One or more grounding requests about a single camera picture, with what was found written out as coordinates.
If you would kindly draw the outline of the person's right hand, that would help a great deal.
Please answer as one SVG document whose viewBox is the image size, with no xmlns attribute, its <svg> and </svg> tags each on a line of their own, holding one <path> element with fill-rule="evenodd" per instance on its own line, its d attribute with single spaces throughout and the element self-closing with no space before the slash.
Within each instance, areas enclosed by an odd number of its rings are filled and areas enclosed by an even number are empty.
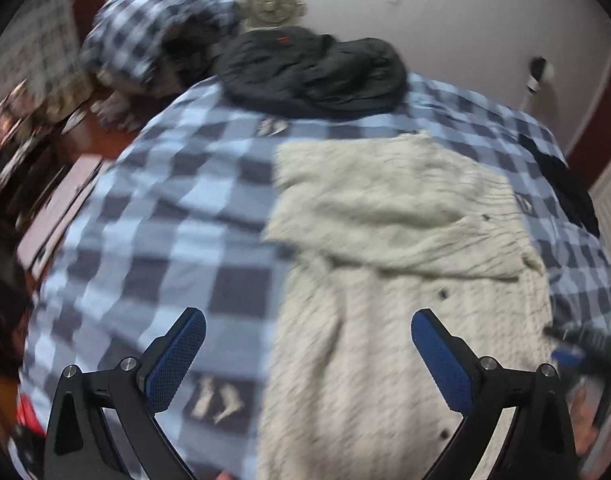
<svg viewBox="0 0 611 480">
<path fill-rule="evenodd" d="M 594 411 L 586 400 L 586 390 L 580 388 L 575 392 L 569 404 L 569 415 L 575 439 L 575 452 L 584 455 L 594 444 L 598 431 L 593 425 Z"/>
</svg>

